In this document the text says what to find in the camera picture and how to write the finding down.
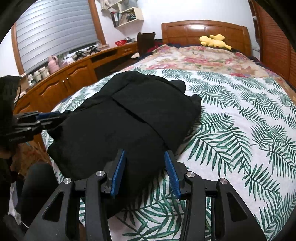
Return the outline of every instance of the black cloth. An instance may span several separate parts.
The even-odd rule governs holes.
[[[164,167],[164,152],[176,152],[201,110],[185,83],[126,71],[112,77],[65,120],[48,131],[48,154],[65,177],[88,178],[126,150],[119,194],[106,201],[107,216],[119,212]]]

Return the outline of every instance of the white wall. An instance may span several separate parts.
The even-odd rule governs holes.
[[[12,50],[11,30],[0,44],[0,77],[5,75],[19,75]]]
[[[106,43],[109,44],[110,47],[115,47],[115,42],[123,40],[125,36],[122,32],[114,28],[109,10],[101,11],[101,4],[99,0],[95,0],[95,2]]]
[[[138,32],[155,32],[155,38],[161,39],[161,23],[165,22],[214,20],[246,26],[252,47],[259,50],[248,0],[138,0],[138,5],[144,22],[122,27],[124,34],[131,38],[136,37]]]

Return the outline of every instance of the wooden headboard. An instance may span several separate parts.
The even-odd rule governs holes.
[[[225,43],[251,56],[251,41],[248,29],[232,23],[210,20],[187,20],[162,23],[163,43],[178,43],[181,45],[199,45],[201,36],[222,34]]]

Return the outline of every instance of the bedspread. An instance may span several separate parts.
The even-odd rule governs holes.
[[[125,70],[131,70],[135,67],[145,70],[199,70],[247,78],[272,77],[282,86],[296,104],[296,93],[282,77],[255,64],[252,60],[239,52],[232,53],[227,50],[204,46],[176,48],[162,45],[154,50],[152,55]]]
[[[132,70],[181,79],[186,95],[202,97],[200,121],[176,156],[204,179],[227,178],[272,240],[296,205],[296,107],[272,77],[179,69]],[[54,111],[75,110],[112,77],[82,88]],[[46,148],[53,139],[42,133]],[[64,179],[52,160],[59,182]],[[178,240],[185,201],[175,199],[162,171],[134,203],[108,220],[112,240]],[[80,221],[84,224],[84,203]],[[205,240],[210,240],[211,202],[206,199]]]

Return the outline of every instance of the pink bottle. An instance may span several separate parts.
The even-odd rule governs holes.
[[[55,55],[51,55],[48,57],[48,69],[50,74],[59,70],[59,62]]]

